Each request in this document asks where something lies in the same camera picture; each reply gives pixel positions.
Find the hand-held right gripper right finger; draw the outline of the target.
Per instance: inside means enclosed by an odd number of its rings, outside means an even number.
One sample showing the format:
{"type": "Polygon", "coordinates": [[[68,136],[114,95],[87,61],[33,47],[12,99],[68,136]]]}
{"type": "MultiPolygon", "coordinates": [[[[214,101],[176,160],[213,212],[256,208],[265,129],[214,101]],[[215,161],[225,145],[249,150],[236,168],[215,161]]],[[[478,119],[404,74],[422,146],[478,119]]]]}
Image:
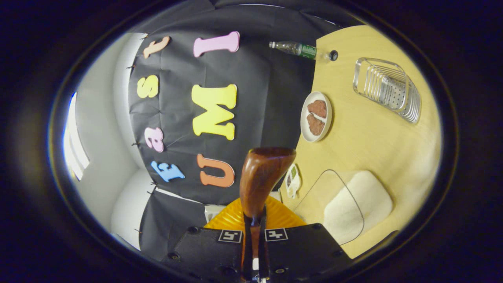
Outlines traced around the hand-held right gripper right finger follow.
{"type": "Polygon", "coordinates": [[[273,197],[259,236],[259,275],[270,282],[337,280],[352,260],[320,223],[306,224],[273,197]]]}

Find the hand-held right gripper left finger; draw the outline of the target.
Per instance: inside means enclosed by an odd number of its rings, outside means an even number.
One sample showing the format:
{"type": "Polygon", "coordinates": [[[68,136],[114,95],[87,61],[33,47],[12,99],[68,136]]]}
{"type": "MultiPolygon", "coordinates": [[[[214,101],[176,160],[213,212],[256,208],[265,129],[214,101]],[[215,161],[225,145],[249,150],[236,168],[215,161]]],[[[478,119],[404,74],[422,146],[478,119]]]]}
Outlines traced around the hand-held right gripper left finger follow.
{"type": "Polygon", "coordinates": [[[241,200],[206,226],[185,229],[162,264],[188,282],[246,282],[253,276],[253,240],[241,200]]]}

